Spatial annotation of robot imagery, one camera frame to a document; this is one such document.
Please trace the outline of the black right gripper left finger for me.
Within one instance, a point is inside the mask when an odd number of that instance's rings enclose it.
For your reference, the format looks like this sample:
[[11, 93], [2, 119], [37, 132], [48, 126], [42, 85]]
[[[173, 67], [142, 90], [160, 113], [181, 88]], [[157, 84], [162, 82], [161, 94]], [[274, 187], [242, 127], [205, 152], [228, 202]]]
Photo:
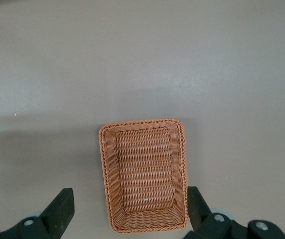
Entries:
[[0, 231], [0, 239], [59, 239], [73, 216], [73, 189], [64, 188], [40, 215], [27, 217]]

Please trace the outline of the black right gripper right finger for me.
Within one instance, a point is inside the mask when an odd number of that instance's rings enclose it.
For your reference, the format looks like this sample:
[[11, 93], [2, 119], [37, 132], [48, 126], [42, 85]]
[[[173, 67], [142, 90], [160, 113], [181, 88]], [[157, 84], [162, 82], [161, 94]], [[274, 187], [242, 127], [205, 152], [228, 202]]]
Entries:
[[251, 220], [245, 227], [225, 213], [212, 212], [196, 186], [188, 187], [188, 215], [193, 228], [188, 239], [285, 239], [272, 222]]

